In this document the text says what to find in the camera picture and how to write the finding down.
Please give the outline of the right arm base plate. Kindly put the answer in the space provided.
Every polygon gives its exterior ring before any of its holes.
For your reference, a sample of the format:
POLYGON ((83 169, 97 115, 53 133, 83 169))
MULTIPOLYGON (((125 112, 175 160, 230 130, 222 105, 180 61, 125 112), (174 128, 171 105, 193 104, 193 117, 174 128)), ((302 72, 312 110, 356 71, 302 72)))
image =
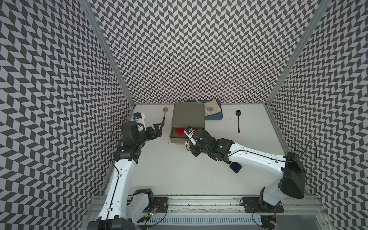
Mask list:
POLYGON ((242 197, 240 200, 246 213, 284 213, 284 208, 281 202, 278 202, 276 206, 272 206, 264 201, 260 201, 259 197, 247 196, 242 197))

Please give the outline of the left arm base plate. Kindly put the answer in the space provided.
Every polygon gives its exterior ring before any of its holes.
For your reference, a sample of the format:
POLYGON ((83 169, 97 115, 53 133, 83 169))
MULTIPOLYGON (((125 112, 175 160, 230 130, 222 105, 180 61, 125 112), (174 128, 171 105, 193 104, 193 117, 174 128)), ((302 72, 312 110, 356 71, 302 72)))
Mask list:
POLYGON ((165 213, 168 209, 168 197, 166 196, 155 196, 153 201, 144 209, 143 213, 149 213, 157 208, 156 212, 165 213))

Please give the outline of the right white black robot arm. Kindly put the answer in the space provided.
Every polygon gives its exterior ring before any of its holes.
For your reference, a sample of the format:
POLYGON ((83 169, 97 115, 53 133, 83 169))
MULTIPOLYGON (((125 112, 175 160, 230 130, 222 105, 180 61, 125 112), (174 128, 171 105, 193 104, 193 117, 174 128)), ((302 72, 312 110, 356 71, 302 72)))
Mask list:
POLYGON ((259 208, 275 209, 285 198, 304 198, 306 171, 297 154, 277 155, 254 150, 229 139, 217 140, 207 131, 195 130, 190 126, 184 134, 191 143, 189 150, 195 157, 204 153, 217 162, 244 164, 275 176, 271 185, 261 189, 256 201, 259 208))

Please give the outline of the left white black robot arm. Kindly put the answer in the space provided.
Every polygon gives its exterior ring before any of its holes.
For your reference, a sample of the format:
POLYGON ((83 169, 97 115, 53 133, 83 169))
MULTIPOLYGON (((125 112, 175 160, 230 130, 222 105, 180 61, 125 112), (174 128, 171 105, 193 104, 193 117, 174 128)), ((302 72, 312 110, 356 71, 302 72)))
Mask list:
POLYGON ((107 197, 95 221, 88 230, 135 230, 144 210, 153 203, 151 189, 139 189, 128 201, 132 176, 137 168, 145 143, 162 136, 163 124, 146 127, 144 118, 125 122, 122 138, 113 158, 113 172, 107 197))

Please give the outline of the grey three-drawer storage box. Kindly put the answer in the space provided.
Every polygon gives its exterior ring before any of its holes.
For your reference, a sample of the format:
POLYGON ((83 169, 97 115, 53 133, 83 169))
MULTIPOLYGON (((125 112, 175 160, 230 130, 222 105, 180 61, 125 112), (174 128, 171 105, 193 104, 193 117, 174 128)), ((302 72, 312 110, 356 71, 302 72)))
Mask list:
POLYGON ((184 144, 188 139, 185 134, 178 134, 178 128, 205 129, 205 106, 203 103, 175 103, 173 108, 170 141, 173 144, 184 144))

